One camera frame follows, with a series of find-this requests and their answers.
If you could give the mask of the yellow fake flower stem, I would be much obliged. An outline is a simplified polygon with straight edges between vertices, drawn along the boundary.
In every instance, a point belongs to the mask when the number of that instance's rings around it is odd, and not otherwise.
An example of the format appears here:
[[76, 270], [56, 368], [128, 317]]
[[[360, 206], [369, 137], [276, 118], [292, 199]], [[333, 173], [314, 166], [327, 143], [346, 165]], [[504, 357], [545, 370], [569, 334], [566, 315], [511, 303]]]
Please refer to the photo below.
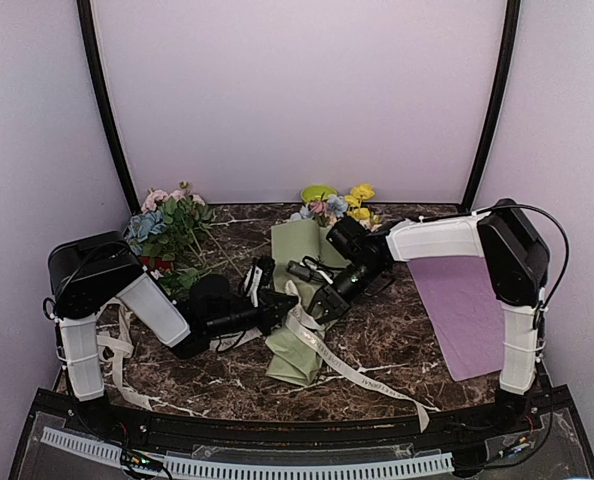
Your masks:
[[366, 203], [375, 196], [372, 186], [366, 183], [356, 185], [344, 196], [348, 205], [346, 215], [359, 222], [368, 230], [376, 230], [381, 225], [380, 217]]

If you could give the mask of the blue fake flower stem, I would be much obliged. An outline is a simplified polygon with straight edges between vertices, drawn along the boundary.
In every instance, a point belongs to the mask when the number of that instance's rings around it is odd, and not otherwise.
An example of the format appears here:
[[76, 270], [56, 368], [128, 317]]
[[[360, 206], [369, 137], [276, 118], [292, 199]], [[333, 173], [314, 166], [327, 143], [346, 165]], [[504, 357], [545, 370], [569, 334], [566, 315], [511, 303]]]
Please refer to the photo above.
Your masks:
[[321, 197], [304, 204], [298, 212], [290, 216], [289, 220], [313, 220], [320, 227], [332, 227], [346, 215], [347, 210], [346, 200], [331, 194], [327, 198]]

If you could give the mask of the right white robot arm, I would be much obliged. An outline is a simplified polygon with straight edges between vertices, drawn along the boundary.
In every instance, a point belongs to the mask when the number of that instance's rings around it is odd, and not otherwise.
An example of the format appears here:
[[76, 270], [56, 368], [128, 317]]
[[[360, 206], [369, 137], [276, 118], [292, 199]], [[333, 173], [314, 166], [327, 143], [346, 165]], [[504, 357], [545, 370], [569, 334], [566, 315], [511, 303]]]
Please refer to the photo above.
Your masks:
[[396, 263], [482, 258], [504, 316], [499, 385], [523, 395], [536, 378], [545, 314], [555, 292], [547, 285], [550, 250], [526, 215], [531, 209], [505, 198], [470, 213], [391, 221], [374, 232], [345, 217], [326, 240], [348, 264], [315, 292], [307, 311], [319, 314], [323, 323], [340, 318]]

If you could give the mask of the peach and green wrapping paper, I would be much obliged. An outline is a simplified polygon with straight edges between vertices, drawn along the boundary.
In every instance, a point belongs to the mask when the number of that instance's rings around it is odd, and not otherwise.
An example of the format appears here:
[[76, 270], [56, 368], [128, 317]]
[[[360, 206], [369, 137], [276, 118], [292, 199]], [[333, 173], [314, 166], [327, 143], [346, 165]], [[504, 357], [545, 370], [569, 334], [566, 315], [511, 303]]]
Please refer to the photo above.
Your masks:
[[[291, 291], [301, 298], [301, 307], [309, 306], [320, 284], [304, 281], [288, 273], [290, 261], [301, 262], [308, 256], [333, 270], [343, 269], [348, 264], [328, 242], [329, 229], [313, 220], [293, 220], [271, 228], [271, 253], [276, 267], [273, 274], [275, 290], [283, 293], [288, 282], [295, 288]], [[322, 366], [319, 354], [306, 346], [288, 327], [275, 330], [266, 338], [266, 346], [273, 353], [266, 375], [298, 386], [308, 386], [317, 377]]]

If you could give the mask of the cream printed ribbon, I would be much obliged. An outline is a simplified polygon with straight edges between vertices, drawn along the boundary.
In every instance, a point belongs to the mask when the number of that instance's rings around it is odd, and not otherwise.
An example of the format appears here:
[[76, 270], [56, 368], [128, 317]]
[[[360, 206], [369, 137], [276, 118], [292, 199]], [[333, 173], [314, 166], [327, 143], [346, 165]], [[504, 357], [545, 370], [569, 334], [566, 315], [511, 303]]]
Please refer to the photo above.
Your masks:
[[411, 402], [417, 411], [420, 431], [424, 432], [430, 422], [429, 413], [438, 412], [434, 406], [423, 403], [398, 392], [388, 385], [364, 374], [365, 369], [352, 368], [335, 355], [325, 344], [326, 328], [319, 325], [305, 312], [301, 304], [298, 287], [289, 280], [284, 292], [298, 297], [298, 305], [288, 312], [281, 328], [266, 338], [266, 346], [273, 353], [265, 375], [300, 387], [308, 387], [317, 377], [320, 368], [326, 364], [340, 377], [359, 387], [380, 393], [390, 398]]

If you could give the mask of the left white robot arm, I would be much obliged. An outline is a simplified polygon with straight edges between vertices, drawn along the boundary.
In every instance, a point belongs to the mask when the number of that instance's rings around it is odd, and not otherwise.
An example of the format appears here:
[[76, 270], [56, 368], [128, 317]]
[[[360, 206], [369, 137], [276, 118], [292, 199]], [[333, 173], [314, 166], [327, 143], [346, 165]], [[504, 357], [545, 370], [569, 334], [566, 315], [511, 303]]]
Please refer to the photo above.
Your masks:
[[271, 258], [259, 258], [241, 293], [226, 277], [209, 274], [175, 303], [117, 231], [56, 247], [48, 258], [48, 316], [58, 325], [58, 351], [74, 397], [83, 402], [80, 421], [97, 436], [118, 427], [117, 412], [99, 399], [105, 387], [96, 322], [108, 301], [127, 307], [176, 357], [190, 359], [220, 337], [253, 329], [269, 335], [284, 320], [298, 299], [269, 288], [273, 269]]

